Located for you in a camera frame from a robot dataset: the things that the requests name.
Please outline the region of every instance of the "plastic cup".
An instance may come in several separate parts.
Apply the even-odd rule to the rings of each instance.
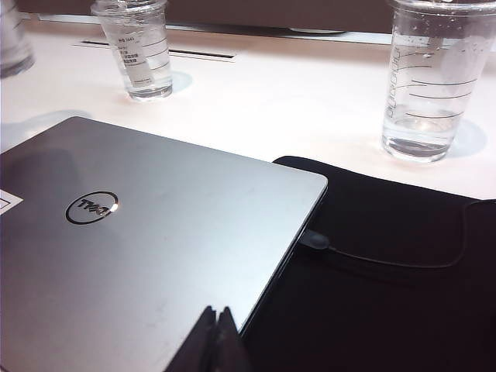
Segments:
[[[0,26],[0,76],[6,78],[29,69],[34,64],[34,58],[13,0],[0,1]]]
[[[496,2],[390,0],[394,7],[382,133],[391,155],[419,162],[450,148],[496,36]]]
[[[172,92],[165,29],[167,0],[97,0],[98,16],[131,98],[148,101]]]

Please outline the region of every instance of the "white table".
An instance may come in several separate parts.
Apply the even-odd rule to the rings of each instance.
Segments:
[[[35,65],[2,80],[2,151],[73,115],[272,161],[320,160],[361,174],[475,198],[496,197],[496,53],[477,82],[444,160],[396,160],[380,145],[387,45],[170,30],[170,48],[231,53],[172,56],[174,93],[126,94],[100,26],[25,21]]]

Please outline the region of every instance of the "silver laptop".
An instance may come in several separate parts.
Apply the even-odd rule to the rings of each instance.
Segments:
[[[3,153],[2,368],[161,372],[207,305],[243,329],[326,183],[82,118]]]

